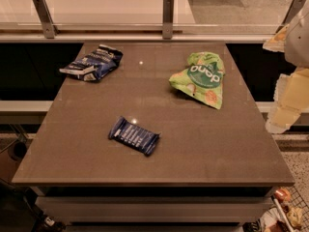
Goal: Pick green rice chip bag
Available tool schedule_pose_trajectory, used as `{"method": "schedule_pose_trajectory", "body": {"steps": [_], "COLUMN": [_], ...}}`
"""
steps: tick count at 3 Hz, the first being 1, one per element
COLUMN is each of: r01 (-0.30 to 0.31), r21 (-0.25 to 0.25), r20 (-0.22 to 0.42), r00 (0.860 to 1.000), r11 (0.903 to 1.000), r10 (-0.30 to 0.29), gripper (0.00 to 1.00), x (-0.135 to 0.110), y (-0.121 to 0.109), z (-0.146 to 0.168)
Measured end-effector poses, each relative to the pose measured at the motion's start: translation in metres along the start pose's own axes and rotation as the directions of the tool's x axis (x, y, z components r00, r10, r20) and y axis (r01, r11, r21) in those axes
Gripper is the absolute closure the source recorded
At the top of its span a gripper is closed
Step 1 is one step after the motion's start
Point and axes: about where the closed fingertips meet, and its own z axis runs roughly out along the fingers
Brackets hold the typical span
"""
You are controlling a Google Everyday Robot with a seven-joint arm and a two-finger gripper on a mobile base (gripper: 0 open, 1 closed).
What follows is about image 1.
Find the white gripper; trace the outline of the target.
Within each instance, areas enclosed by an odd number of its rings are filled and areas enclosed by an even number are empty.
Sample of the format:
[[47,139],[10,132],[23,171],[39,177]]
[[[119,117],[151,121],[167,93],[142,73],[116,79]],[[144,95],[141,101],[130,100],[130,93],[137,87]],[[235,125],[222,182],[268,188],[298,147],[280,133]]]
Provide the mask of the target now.
[[273,95],[274,104],[267,115],[266,129],[278,134],[287,131],[309,107],[309,9],[302,8],[273,37],[265,41],[263,49],[284,52],[285,59],[296,68],[290,74],[281,74]]

